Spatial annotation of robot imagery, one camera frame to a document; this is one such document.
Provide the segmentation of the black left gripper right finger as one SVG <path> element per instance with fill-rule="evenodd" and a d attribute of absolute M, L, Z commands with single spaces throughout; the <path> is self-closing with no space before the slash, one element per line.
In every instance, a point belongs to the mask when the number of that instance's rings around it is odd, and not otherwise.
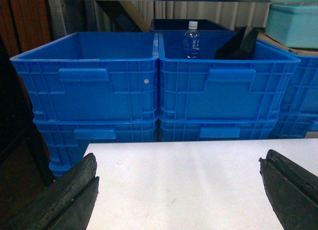
<path fill-rule="evenodd" d="M 285 230 L 318 228 L 318 177 L 275 150 L 260 158 L 266 196 Z"/>

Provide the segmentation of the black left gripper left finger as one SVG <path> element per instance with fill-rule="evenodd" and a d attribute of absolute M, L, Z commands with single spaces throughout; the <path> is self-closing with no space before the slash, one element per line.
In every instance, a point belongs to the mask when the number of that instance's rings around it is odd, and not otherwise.
<path fill-rule="evenodd" d="M 2 230 L 85 230 L 98 196 L 97 162 L 89 153 L 29 205 L 7 220 Z"/>

